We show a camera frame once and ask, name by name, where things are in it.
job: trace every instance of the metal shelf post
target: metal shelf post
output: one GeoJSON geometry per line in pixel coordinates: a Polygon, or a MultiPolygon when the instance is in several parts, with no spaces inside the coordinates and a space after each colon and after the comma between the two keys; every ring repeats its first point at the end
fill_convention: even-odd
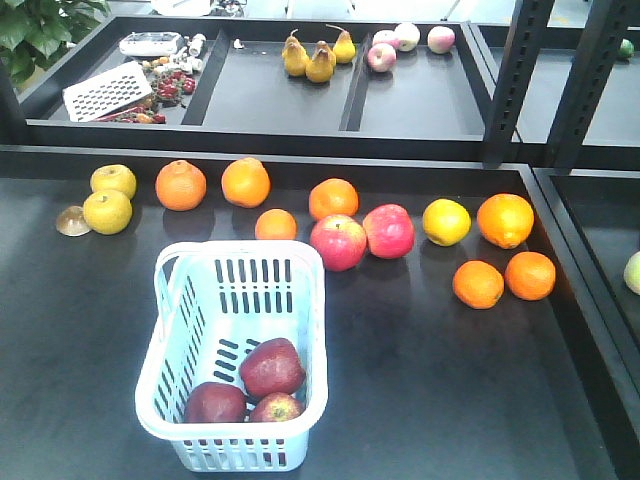
{"type": "Polygon", "coordinates": [[[485,118],[481,160],[486,165],[499,165],[515,157],[512,139],[553,4],[553,0],[516,2],[493,101],[485,118]]]}
{"type": "Polygon", "coordinates": [[[593,2],[547,138],[545,166],[575,166],[620,43],[638,14],[638,0],[593,2]]]}

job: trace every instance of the black table surface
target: black table surface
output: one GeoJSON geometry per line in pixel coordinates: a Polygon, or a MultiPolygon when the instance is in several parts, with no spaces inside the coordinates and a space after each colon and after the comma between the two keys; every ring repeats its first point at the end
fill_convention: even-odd
{"type": "MultiPolygon", "coordinates": [[[[482,257],[504,267],[507,254],[475,224],[460,245],[437,247],[420,233],[428,190],[366,185],[361,211],[406,205],[416,246],[397,261],[367,256],[327,274],[329,402],[304,463],[288,473],[189,472],[135,413],[157,317],[154,263],[173,242],[252,238],[259,212],[215,188],[197,209],[169,212],[142,181],[124,232],[69,238],[55,217],[88,195],[88,178],[9,176],[0,177],[3,479],[616,478],[592,421],[575,438],[593,455],[576,453],[565,431],[567,401],[569,417],[590,414],[551,305],[509,293],[491,311],[462,305],[451,292],[456,266],[482,257]]],[[[275,188],[264,208],[289,206],[305,239],[307,195],[275,188]]],[[[482,199],[461,197],[472,212],[482,199]]]]}

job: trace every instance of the basket handle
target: basket handle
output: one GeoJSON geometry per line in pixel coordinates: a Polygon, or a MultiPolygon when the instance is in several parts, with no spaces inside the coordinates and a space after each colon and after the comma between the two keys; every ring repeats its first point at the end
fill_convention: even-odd
{"type": "Polygon", "coordinates": [[[158,314],[160,315],[160,341],[164,342],[166,338],[167,326],[173,322],[175,317],[175,309],[172,308],[171,299],[169,298],[169,282],[164,272],[164,266],[171,260],[182,255],[198,255],[206,249],[208,242],[178,242],[165,247],[156,260],[155,271],[153,275],[153,284],[156,290],[156,303],[158,306],[158,314]]]}

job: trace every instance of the orange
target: orange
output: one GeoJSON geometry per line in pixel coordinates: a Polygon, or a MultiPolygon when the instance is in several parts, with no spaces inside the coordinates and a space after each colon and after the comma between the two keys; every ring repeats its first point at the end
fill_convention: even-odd
{"type": "Polygon", "coordinates": [[[533,208],[512,193],[498,193],[485,200],[476,218],[482,236],[504,249],[520,245],[533,228],[533,208]]]}
{"type": "Polygon", "coordinates": [[[258,240],[293,240],[297,233],[296,219],[281,208],[267,210],[256,221],[256,238],[258,240]]]}
{"type": "Polygon", "coordinates": [[[469,260],[453,276],[453,291],[471,308],[491,308],[504,293],[504,278],[492,265],[482,260],[469,260]]]}
{"type": "Polygon", "coordinates": [[[169,210],[196,208],[206,193],[204,173],[186,160],[175,160],[165,165],[156,177],[156,195],[169,210]]]}
{"type": "Polygon", "coordinates": [[[538,252],[514,255],[504,272],[509,290],[523,300],[540,300],[551,293],[556,283],[556,267],[549,257],[538,252]]]}
{"type": "Polygon", "coordinates": [[[262,162],[245,157],[230,163],[222,174],[222,193],[229,203],[254,208],[266,200],[271,180],[262,162]]]}
{"type": "Polygon", "coordinates": [[[353,217],[359,206],[358,192],[341,178],[329,178],[309,194],[309,213],[316,221],[336,214],[353,217]]]}

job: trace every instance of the potted plant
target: potted plant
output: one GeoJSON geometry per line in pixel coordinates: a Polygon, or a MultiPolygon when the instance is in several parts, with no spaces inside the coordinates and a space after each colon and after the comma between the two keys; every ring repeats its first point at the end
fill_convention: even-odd
{"type": "Polygon", "coordinates": [[[107,0],[0,0],[0,59],[14,86],[46,70],[110,12],[107,0]]]}

